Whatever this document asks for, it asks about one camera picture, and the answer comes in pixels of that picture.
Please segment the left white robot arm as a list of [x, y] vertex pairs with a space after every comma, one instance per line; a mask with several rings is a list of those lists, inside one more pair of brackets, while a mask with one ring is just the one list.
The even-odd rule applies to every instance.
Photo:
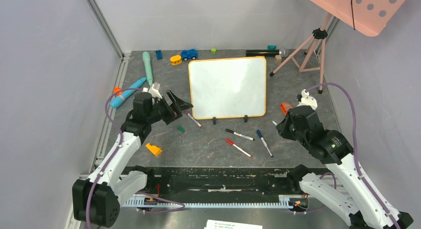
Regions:
[[168, 90], [169, 104], [159, 91], [146, 88], [133, 99], [133, 109], [126, 115], [112, 149], [100, 165], [85, 179], [72, 186], [73, 217], [87, 225], [111, 227], [123, 204], [139, 191], [152, 192], [154, 177], [145, 170], [121, 174], [133, 154], [140, 149], [154, 123], [170, 124], [193, 107]]

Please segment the orange framed whiteboard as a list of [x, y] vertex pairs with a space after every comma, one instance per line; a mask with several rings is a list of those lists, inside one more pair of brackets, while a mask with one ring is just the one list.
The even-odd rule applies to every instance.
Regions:
[[267, 110], [264, 57], [193, 60], [188, 64], [197, 120], [261, 117]]

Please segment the green marker cap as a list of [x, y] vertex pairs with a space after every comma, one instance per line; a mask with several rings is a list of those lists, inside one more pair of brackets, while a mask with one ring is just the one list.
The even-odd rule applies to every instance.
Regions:
[[180, 127], [180, 126], [178, 126], [178, 127], [177, 127], [177, 129], [178, 129], [180, 132], [182, 132], [182, 133], [184, 133], [184, 132], [185, 132], [185, 130], [184, 130], [182, 127]]

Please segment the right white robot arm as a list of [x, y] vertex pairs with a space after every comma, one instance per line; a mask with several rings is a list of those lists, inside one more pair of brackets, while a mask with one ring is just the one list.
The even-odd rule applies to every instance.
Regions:
[[385, 199], [356, 160], [344, 135], [325, 129], [312, 107], [289, 109], [276, 129], [281, 137], [299, 142], [320, 160], [342, 183], [348, 196], [326, 185], [302, 164], [287, 174], [290, 192], [312, 195], [351, 229], [407, 229], [414, 222], [409, 213], [398, 211]]

